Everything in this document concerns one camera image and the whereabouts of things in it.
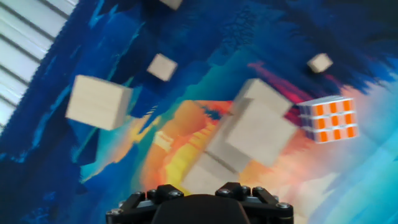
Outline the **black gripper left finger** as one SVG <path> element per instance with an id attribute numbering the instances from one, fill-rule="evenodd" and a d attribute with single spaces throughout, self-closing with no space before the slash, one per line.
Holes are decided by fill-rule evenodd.
<path id="1" fill-rule="evenodd" d="M 184 197 L 184 193 L 171 184 L 159 185 L 147 192 L 130 195 L 118 208 L 106 212 L 107 224 L 151 223 L 163 202 Z"/>

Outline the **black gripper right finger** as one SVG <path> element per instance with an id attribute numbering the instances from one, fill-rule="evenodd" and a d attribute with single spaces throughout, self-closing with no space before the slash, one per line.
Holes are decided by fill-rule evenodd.
<path id="1" fill-rule="evenodd" d="M 239 182 L 227 182 L 215 191 L 215 196 L 230 198 L 239 205 L 239 211 L 249 223 L 293 224 L 293 206 L 280 202 L 264 187 L 250 188 Z"/>

